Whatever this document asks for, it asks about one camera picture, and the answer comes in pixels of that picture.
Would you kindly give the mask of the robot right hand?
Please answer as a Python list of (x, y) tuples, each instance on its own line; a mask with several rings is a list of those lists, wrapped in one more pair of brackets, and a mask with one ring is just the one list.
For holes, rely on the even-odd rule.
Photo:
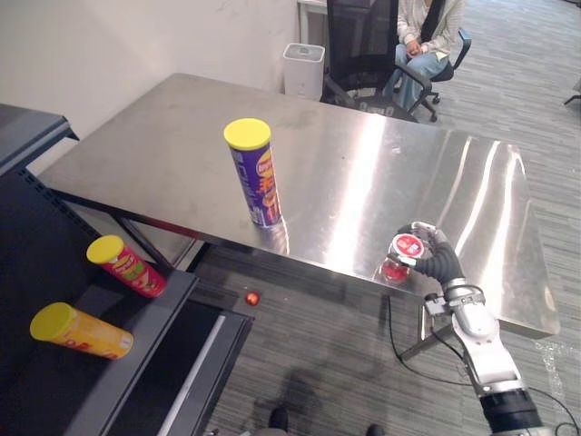
[[(409, 254), (408, 248), (398, 246), (404, 236), (421, 242), (421, 254)], [(453, 281), (466, 281), (448, 237), (433, 224), (419, 221), (406, 224), (395, 232), (391, 244), (394, 246), (394, 253), (388, 255), (391, 260), (436, 280), (443, 288), (449, 287)]]

